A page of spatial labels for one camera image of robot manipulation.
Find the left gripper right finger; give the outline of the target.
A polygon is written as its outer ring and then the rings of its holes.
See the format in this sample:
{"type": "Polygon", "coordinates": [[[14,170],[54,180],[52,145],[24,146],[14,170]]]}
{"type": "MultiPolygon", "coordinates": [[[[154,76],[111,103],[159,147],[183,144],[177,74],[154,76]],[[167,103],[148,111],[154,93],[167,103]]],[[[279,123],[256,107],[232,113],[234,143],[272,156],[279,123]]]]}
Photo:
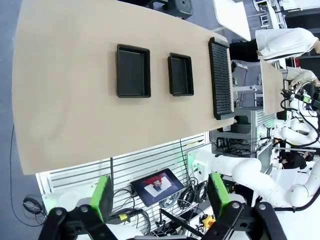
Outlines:
{"type": "Polygon", "coordinates": [[[232,232],[244,232],[250,240],[286,240],[287,236],[268,202],[255,206],[230,200],[219,173],[208,175],[207,195],[215,222],[202,237],[203,240],[228,240],[232,232]]]}

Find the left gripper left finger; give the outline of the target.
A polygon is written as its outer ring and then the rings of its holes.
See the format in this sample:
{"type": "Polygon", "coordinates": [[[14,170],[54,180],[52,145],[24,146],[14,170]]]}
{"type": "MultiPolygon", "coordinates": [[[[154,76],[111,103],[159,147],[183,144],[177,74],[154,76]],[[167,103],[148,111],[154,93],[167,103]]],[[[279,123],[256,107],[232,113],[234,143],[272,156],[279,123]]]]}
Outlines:
{"type": "Polygon", "coordinates": [[[106,221],[113,209],[113,184],[109,175],[101,176],[89,204],[71,211],[63,207],[52,208],[43,223],[40,240],[76,240],[88,235],[91,240],[115,240],[106,221]]]}

